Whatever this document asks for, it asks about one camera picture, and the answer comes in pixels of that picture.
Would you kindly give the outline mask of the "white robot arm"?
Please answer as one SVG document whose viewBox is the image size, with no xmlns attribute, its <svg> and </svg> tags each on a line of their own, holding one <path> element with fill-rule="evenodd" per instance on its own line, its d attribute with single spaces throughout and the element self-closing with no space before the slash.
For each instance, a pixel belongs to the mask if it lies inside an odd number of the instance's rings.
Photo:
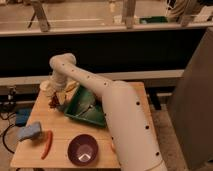
<svg viewBox="0 0 213 171">
<path fill-rule="evenodd" d="M 55 90 L 63 90 L 71 78 L 92 91 L 103 112 L 122 171 L 168 171 L 159 144 L 135 89 L 125 81 L 113 81 L 76 66 L 72 53 L 53 56 L 49 64 Z"/>
</svg>

